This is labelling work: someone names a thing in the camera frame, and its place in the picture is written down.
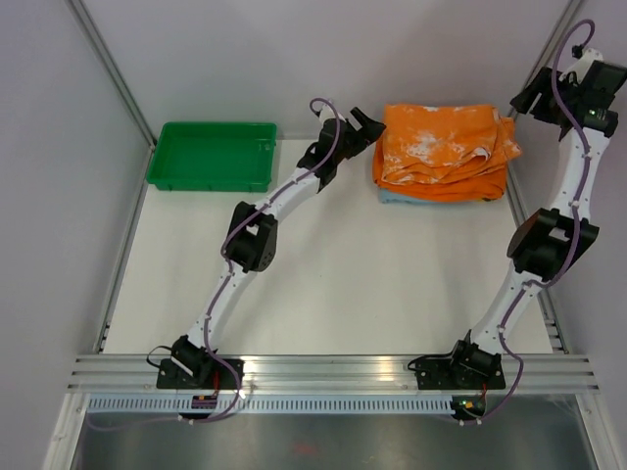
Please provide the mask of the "orange white tie-dye trousers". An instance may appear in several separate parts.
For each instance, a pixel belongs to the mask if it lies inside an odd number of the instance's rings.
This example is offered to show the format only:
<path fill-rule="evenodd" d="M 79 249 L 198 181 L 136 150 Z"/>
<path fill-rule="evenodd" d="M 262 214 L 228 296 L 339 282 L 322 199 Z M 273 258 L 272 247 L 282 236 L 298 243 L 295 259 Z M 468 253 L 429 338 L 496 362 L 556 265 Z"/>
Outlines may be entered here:
<path fill-rule="evenodd" d="M 454 183 L 503 169 L 522 154 L 513 119 L 492 105 L 387 105 L 383 122 L 372 162 L 380 185 Z"/>

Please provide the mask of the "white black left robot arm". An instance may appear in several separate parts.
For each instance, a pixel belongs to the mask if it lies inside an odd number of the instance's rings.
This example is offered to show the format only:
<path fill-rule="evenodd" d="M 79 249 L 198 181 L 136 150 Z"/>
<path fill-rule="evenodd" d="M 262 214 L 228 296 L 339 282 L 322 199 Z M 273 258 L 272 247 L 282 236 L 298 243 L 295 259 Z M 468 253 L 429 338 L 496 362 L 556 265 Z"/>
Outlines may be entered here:
<path fill-rule="evenodd" d="M 274 260 L 280 222 L 328 186 L 341 162 L 375 144 L 386 129 L 384 123 L 359 108 L 351 109 L 360 125 L 354 127 L 330 102 L 319 102 L 321 108 L 314 113 L 321 123 L 318 138 L 287 180 L 258 202 L 241 202 L 235 207 L 220 247 L 224 270 L 217 288 L 206 311 L 172 344 L 169 358 L 160 365 L 159 379 L 168 380 L 170 388 L 208 389 L 222 370 L 231 375 L 235 387 L 239 386 L 243 374 L 217 355 L 214 342 L 245 289 Z"/>

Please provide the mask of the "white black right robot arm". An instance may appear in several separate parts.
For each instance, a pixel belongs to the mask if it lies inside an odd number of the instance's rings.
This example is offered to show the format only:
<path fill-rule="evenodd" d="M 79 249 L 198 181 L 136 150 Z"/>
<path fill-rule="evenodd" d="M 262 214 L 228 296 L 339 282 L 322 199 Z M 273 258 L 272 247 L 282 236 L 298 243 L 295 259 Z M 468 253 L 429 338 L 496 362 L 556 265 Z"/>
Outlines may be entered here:
<path fill-rule="evenodd" d="M 556 283 L 595 243 L 591 199 L 603 153 L 618 124 L 610 106 L 626 82 L 626 69 L 607 63 L 596 49 L 576 46 L 566 71 L 544 68 L 511 104 L 521 114 L 560 129 L 562 169 L 549 204 L 515 231 L 507 247 L 510 260 L 502 287 L 484 316 L 446 360 L 440 387 L 501 390 L 507 338 L 528 304 Z"/>

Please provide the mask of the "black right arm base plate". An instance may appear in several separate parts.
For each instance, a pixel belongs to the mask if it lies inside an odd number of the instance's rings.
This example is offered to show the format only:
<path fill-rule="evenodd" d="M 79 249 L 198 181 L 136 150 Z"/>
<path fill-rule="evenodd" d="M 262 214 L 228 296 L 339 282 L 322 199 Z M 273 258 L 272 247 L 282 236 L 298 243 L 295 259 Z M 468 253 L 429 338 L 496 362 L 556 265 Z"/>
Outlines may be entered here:
<path fill-rule="evenodd" d="M 506 380 L 503 371 L 476 369 L 444 358 L 419 357 L 408 363 L 421 391 L 481 391 L 504 390 Z"/>

